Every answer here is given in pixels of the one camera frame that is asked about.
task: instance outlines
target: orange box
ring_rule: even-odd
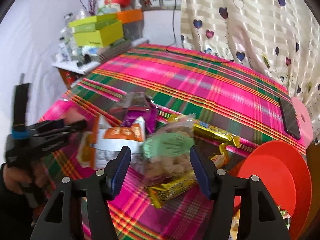
[[[116,15],[117,20],[121,21],[122,24],[137,22],[143,19],[143,12],[141,9],[118,12]]]

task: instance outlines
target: beige curtain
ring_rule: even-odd
[[[182,0],[184,48],[234,60],[284,85],[320,141],[320,28],[303,0]]]

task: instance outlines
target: smartphone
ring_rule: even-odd
[[[279,103],[282,113],[284,130],[292,135],[293,138],[300,140],[299,125],[296,117],[296,111],[293,104],[288,100],[279,97]]]

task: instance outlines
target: plaid tablecloth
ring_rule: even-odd
[[[43,120],[57,119],[76,107],[89,123],[96,114],[103,114],[118,125],[121,117],[111,116],[108,110],[127,92],[135,91],[145,92],[159,106],[158,125],[172,113],[195,113],[197,119],[239,135],[241,148],[228,148],[235,162],[270,140],[286,141],[305,154],[303,139],[297,141],[284,131],[278,98],[290,98],[283,86],[221,58],[157,45],[141,45],[104,63],[67,92],[69,101],[58,100]],[[77,146],[73,138],[69,146],[45,158],[53,186],[64,176],[79,179],[92,174],[77,163]],[[201,238],[212,203],[198,187],[157,210],[150,205],[141,180],[129,169],[120,195],[108,203],[119,239]],[[83,204],[84,229],[90,235]]]

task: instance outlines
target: silver rivet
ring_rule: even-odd
[[[104,170],[97,170],[96,175],[97,176],[102,176],[104,174]]]
[[[68,183],[70,181],[70,178],[69,177],[64,177],[63,179],[62,179],[62,182],[63,183]]]
[[[223,176],[223,175],[226,174],[226,171],[223,170],[223,169],[218,169],[218,170],[217,170],[217,174]]]
[[[253,181],[255,181],[255,182],[257,182],[257,181],[260,180],[260,178],[259,178],[257,175],[252,175],[252,176],[251,176],[251,179],[252,179]]]

